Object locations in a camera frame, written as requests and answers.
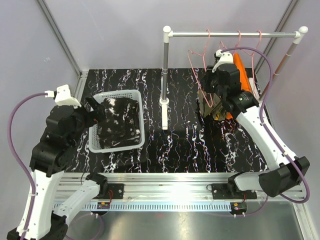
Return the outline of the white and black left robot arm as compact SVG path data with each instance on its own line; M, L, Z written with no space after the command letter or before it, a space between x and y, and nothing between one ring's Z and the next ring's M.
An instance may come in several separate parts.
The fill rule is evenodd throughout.
M39 143L32 149L30 170L18 156L12 140L12 122L15 113L33 94L13 109L7 126L10 150L26 173L30 190L20 224L7 234L8 240L62 240L75 216L93 198L107 196L108 180L99 173L90 173L63 204L53 207L58 185L77 148L83 131L106 119L105 108L92 96L87 97L92 111L87 111L76 99L58 103L46 119L46 128Z

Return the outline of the black white camouflage trousers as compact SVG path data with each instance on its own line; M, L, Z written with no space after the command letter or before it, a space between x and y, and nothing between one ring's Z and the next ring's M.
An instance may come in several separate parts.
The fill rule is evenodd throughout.
M128 97L106 98L106 119L97 125L97 139L102 149L138 145L141 138L139 102Z

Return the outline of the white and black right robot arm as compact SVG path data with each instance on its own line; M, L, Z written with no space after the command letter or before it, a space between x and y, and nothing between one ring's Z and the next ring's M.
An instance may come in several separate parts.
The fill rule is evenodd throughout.
M240 172L228 179L227 193L239 198L245 191L262 191L269 197L282 195L287 190L305 185L309 160L298 157L277 135L264 109L250 91L242 89L240 71L233 63L208 66L203 77L204 89L216 94L222 107L229 112L250 135L266 161L268 169L262 172Z

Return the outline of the green yellow camouflage trousers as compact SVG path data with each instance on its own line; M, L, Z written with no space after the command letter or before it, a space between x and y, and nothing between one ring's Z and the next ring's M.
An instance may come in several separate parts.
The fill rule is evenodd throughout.
M215 93L206 93L205 91L198 91L199 110L203 118L207 116L213 117L216 121L223 121L232 119L232 115L225 110L221 99Z

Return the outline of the orange trousers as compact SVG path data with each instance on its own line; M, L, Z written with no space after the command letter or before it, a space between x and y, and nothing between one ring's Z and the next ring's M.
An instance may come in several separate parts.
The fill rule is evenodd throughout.
M252 93L253 91L247 76L245 66L240 58L240 55L238 53L234 53L232 57L233 57L233 64L239 70L239 82L241 84L241 89L243 91Z

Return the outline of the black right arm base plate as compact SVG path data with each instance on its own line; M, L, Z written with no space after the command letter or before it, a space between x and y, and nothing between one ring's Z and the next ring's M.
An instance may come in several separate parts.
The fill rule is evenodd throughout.
M226 200L229 197L226 183L212 183L208 184L205 188L212 194L214 200Z

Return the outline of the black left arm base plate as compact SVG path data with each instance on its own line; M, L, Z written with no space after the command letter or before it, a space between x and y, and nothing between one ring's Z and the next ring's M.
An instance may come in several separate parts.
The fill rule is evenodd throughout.
M112 197L112 200L122 200L124 197L124 188L123 183L109 183L106 196L109 199Z

